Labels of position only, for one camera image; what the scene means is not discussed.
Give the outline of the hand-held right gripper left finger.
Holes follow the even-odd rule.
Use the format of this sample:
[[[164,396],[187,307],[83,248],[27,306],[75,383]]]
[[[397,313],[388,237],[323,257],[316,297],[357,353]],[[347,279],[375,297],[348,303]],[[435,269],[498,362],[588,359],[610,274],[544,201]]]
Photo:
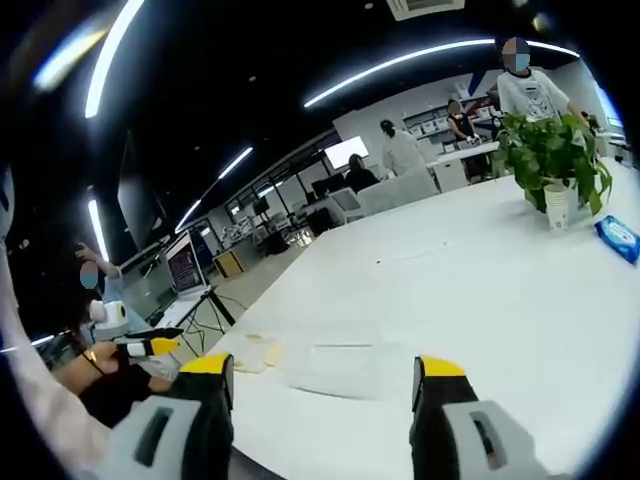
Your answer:
[[[234,357],[185,364],[171,388],[111,432],[98,479],[226,479],[232,453]]]

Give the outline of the person's left hand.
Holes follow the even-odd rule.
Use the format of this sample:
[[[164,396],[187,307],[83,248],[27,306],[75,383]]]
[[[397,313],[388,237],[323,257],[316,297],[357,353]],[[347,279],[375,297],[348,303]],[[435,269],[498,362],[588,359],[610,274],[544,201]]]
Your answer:
[[[98,342],[91,351],[95,355],[96,366],[105,375],[114,374],[130,365],[130,360],[119,350],[119,345],[114,342]]]

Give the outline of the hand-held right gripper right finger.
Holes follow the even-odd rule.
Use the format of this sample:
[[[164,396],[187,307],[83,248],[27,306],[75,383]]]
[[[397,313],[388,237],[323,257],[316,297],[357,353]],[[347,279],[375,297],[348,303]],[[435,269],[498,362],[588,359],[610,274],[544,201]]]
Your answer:
[[[536,479],[533,437],[494,401],[478,399],[465,370],[414,359],[409,431],[416,479]]]

